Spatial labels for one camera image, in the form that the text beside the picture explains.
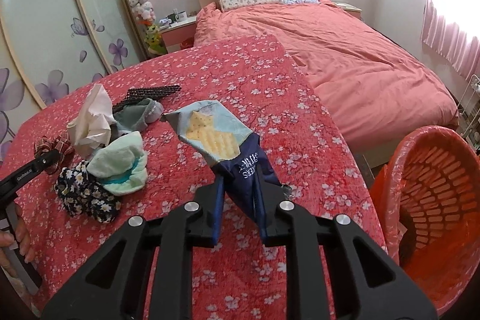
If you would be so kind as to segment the person's left hand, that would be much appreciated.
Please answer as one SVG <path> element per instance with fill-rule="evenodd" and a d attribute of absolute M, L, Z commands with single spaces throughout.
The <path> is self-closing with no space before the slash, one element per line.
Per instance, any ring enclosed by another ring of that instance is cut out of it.
<path fill-rule="evenodd" d="M 18 243 L 20 254 L 24 257 L 26 263 L 30 263 L 34 260 L 35 251 L 32 247 L 31 235 L 25 221 L 22 217 L 23 210 L 22 208 L 15 203 L 16 215 L 18 218 L 18 223 L 16 227 L 16 233 L 11 234 L 10 232 L 1 232 L 0 239 L 0 263 L 1 268 L 7 271 L 11 277 L 17 278 L 18 274 L 16 273 L 15 268 L 12 266 L 11 262 L 8 260 L 3 249 L 9 248 L 13 243 Z"/>

